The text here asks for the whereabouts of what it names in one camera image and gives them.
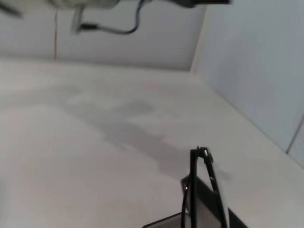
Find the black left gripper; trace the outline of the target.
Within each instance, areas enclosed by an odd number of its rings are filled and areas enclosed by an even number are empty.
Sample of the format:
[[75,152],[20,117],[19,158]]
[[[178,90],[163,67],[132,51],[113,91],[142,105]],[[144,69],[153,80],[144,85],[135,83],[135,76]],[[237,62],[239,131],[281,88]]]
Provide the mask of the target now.
[[231,0],[174,0],[175,4],[178,4],[184,8],[194,8],[198,5],[229,5]]

